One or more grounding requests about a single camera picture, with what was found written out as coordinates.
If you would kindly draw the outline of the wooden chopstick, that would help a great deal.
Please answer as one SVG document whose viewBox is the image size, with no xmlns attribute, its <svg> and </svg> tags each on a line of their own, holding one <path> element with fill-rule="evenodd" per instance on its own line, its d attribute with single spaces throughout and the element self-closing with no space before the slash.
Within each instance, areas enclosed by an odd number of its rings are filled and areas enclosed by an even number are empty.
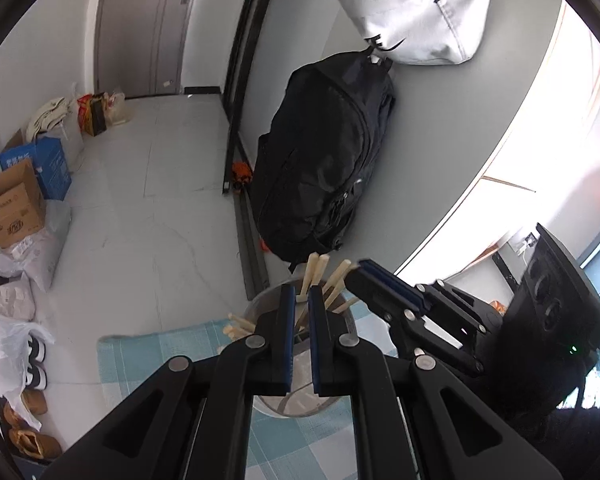
<svg viewBox="0 0 600 480">
<path fill-rule="evenodd" d="M 239 326 L 245 332 L 254 333 L 256 331 L 256 326 L 253 324 L 253 322 L 234 315 L 234 313 L 229 313 L 227 316 L 236 326 Z"/>
<path fill-rule="evenodd" d="M 320 255 L 317 258 L 315 266 L 313 268 L 313 273 L 311 276 L 311 281 L 310 281 L 311 286 L 316 286 L 321 283 L 321 280 L 322 280 L 323 275 L 326 270 L 326 266 L 328 266 L 329 259 L 330 259 L 329 254 Z"/>
<path fill-rule="evenodd" d="M 235 325 L 230 325 L 230 324 L 227 324 L 227 326 L 225 326 L 222 329 L 222 332 L 225 336 L 230 338 L 230 340 L 232 340 L 232 341 L 235 341 L 237 339 L 244 338 L 244 337 L 249 337 L 250 335 L 252 335 L 251 330 L 246 330 L 245 328 L 242 328 L 242 326 L 235 326 Z"/>
<path fill-rule="evenodd" d="M 357 304 L 359 301 L 360 300 L 358 299 L 358 297 L 351 297 L 351 298 L 347 299 L 346 301 L 343 301 L 342 304 L 338 304 L 337 307 L 329 309 L 329 312 L 333 313 L 333 314 L 341 314 L 344 311 L 347 311 L 348 309 L 350 309 L 350 307 L 352 307 L 354 304 Z"/>
<path fill-rule="evenodd" d="M 309 255 L 308 262 L 306 263 L 306 268 L 304 269 L 301 289 L 297 296 L 298 302 L 306 302 L 306 300 L 308 299 L 309 288 L 314 277 L 317 263 L 319 262 L 320 255 L 317 252 L 314 252 L 313 254 Z"/>
<path fill-rule="evenodd" d="M 322 287 L 322 294 L 326 310 L 334 310 L 335 302 L 341 297 L 344 291 L 344 279 L 340 278 L 336 282 L 325 282 Z M 308 327 L 309 321 L 309 307 L 308 295 L 299 295 L 296 297 L 297 307 L 299 309 L 298 318 L 294 328 L 296 330 L 304 330 Z"/>
<path fill-rule="evenodd" d="M 351 266 L 352 266 L 352 262 L 349 259 L 343 259 L 340 262 L 340 265 L 337 266 L 337 269 L 334 272 L 332 272 L 332 274 L 330 274 L 330 277 L 328 278 L 325 285 L 323 286 L 323 289 L 322 289 L 323 295 L 327 295 L 329 292 L 331 292 L 336 287 L 336 285 L 347 274 L 347 272 L 349 271 Z"/>
</svg>

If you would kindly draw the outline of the white grey utensil holder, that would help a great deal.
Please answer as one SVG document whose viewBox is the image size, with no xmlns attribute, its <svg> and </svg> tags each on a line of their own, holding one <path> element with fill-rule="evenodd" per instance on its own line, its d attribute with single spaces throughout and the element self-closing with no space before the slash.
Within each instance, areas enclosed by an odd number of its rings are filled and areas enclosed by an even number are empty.
<svg viewBox="0 0 600 480">
<path fill-rule="evenodd" d="M 251 300 L 245 318 L 257 322 L 260 315 L 275 311 L 278 307 L 282 285 L 270 287 Z M 321 398 L 314 393 L 312 384 L 310 341 L 307 332 L 294 340 L 294 367 L 290 393 L 286 396 L 256 396 L 253 407 L 260 413 L 274 418 L 302 418 L 327 410 L 339 401 L 338 396 Z"/>
</svg>

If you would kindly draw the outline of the black backpack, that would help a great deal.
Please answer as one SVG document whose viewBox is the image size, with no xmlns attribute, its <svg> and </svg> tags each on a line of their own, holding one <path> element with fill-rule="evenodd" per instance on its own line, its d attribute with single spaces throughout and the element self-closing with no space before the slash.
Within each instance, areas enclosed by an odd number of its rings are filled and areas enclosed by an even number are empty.
<svg viewBox="0 0 600 480">
<path fill-rule="evenodd" d="M 365 49 L 291 74 L 250 185 L 254 224 L 283 262 L 298 266 L 341 246 L 396 102 L 391 65 Z"/>
</svg>

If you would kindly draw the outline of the black white sneakers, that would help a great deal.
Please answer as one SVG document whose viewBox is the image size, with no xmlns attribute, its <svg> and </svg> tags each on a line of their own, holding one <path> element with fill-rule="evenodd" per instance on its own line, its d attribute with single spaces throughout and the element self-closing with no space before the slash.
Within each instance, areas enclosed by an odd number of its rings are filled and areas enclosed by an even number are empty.
<svg viewBox="0 0 600 480">
<path fill-rule="evenodd" d="M 26 370 L 26 388 L 44 391 L 47 387 L 47 375 L 43 368 L 46 358 L 46 345 L 33 335 L 28 337 L 28 364 Z"/>
</svg>

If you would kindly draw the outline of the brown shoe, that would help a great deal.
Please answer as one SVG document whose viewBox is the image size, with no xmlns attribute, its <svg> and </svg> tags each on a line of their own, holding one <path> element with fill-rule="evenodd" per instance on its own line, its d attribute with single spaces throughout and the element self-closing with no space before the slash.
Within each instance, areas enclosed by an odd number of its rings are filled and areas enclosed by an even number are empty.
<svg viewBox="0 0 600 480">
<path fill-rule="evenodd" d="M 59 442 L 47 434 L 12 428 L 8 430 L 8 436 L 20 453 L 35 460 L 54 460 L 62 454 Z"/>
<path fill-rule="evenodd" d="M 36 389 L 24 389 L 20 394 L 24 407 L 34 416 L 44 415 L 48 411 L 44 392 Z"/>
</svg>

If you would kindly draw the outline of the grey plastic parcel bag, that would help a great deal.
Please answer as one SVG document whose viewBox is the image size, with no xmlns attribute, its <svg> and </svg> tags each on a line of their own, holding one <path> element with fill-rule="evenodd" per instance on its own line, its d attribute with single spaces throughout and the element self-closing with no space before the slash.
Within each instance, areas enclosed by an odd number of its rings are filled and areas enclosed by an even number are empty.
<svg viewBox="0 0 600 480">
<path fill-rule="evenodd" d="M 38 289 L 48 292 L 52 288 L 71 220 L 71 207 L 67 203 L 48 200 L 44 228 L 9 248 L 0 248 L 0 276 L 14 278 L 24 273 Z"/>
</svg>

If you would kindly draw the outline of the white plastic bag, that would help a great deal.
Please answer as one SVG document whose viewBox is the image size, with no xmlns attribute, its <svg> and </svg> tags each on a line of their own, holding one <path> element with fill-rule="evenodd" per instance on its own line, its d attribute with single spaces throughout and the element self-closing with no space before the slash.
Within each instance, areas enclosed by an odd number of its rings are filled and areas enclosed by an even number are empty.
<svg viewBox="0 0 600 480">
<path fill-rule="evenodd" d="M 42 422 L 24 405 L 21 397 L 27 388 L 29 340 L 33 337 L 42 342 L 42 347 L 55 341 L 45 327 L 33 321 L 34 316 L 35 301 L 26 274 L 0 285 L 0 398 L 5 399 L 29 427 L 40 430 Z"/>
</svg>

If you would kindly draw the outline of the white hanging bag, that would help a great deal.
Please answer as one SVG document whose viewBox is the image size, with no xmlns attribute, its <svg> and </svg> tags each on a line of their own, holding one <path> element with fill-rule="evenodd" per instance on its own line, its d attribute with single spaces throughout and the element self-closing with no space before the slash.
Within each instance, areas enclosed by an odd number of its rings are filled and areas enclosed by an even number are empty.
<svg viewBox="0 0 600 480">
<path fill-rule="evenodd" d="M 338 0 L 366 44 L 405 65 L 460 65 L 478 51 L 490 0 Z"/>
</svg>

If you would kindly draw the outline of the brown cardboard box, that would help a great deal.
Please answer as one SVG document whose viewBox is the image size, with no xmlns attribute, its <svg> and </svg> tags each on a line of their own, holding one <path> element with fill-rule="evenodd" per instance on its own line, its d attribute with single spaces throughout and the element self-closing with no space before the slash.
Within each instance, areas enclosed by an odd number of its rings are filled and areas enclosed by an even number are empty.
<svg viewBox="0 0 600 480">
<path fill-rule="evenodd" d="M 46 203 L 30 159 L 0 173 L 0 247 L 9 248 L 45 226 Z"/>
</svg>

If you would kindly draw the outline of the blue cardboard box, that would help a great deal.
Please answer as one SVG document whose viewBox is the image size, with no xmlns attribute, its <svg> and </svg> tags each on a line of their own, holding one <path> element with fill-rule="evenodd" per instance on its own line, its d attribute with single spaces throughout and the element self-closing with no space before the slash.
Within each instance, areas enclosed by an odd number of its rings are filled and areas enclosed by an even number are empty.
<svg viewBox="0 0 600 480">
<path fill-rule="evenodd" d="M 1 168 L 6 170 L 25 158 L 32 162 L 44 198 L 64 200 L 71 176 L 61 140 L 42 136 L 33 142 L 6 148 L 0 154 Z"/>
</svg>

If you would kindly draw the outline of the cream cloth bag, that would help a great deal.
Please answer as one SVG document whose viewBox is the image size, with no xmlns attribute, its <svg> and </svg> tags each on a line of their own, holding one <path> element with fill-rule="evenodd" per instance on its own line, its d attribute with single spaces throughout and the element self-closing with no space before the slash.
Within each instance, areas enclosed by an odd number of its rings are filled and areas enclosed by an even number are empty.
<svg viewBox="0 0 600 480">
<path fill-rule="evenodd" d="M 65 96 L 53 98 L 41 106 L 31 117 L 24 138 L 32 142 L 39 134 L 56 128 L 76 110 L 76 100 Z"/>
</svg>

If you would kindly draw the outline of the grey entrance door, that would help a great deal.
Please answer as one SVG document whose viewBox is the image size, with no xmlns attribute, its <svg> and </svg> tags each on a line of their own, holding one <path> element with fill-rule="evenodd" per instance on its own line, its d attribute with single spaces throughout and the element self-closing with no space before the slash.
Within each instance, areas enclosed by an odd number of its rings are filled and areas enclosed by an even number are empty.
<svg viewBox="0 0 600 480">
<path fill-rule="evenodd" d="M 192 0 L 99 0 L 95 90 L 129 99 L 178 94 L 191 6 Z"/>
</svg>

